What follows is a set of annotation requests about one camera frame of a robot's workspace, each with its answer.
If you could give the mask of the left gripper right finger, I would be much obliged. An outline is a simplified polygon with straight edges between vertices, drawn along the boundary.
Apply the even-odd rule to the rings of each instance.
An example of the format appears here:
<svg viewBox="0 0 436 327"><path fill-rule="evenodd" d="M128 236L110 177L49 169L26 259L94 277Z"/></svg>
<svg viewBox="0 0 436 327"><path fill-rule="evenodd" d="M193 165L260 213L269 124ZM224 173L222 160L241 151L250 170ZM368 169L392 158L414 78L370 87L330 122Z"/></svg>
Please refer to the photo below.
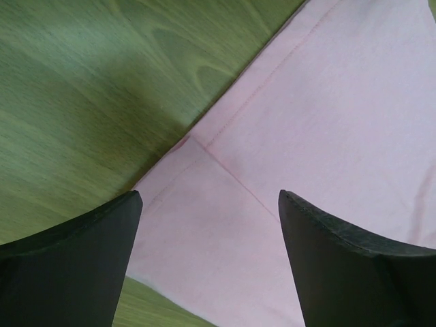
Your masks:
<svg viewBox="0 0 436 327"><path fill-rule="evenodd" d="M279 194L307 326L434 326L435 250L392 240Z"/></svg>

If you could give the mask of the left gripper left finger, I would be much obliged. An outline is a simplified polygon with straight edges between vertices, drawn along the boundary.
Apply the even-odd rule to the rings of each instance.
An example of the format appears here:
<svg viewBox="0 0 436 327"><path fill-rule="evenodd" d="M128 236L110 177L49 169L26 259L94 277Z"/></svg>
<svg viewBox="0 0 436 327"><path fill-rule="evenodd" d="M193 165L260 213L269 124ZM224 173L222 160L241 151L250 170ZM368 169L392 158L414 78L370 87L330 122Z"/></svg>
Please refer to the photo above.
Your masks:
<svg viewBox="0 0 436 327"><path fill-rule="evenodd" d="M111 326L142 212L138 191L1 246L2 326Z"/></svg>

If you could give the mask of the light pink t shirt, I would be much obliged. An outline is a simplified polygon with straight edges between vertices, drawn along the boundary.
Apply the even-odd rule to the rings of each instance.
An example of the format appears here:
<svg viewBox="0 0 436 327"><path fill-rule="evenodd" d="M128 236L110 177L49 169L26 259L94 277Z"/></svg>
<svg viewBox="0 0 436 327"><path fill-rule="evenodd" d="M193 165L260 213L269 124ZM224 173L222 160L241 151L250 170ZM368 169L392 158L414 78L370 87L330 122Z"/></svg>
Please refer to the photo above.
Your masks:
<svg viewBox="0 0 436 327"><path fill-rule="evenodd" d="M302 326L278 197L435 246L427 1L308 1L136 185L127 274L218 326Z"/></svg>

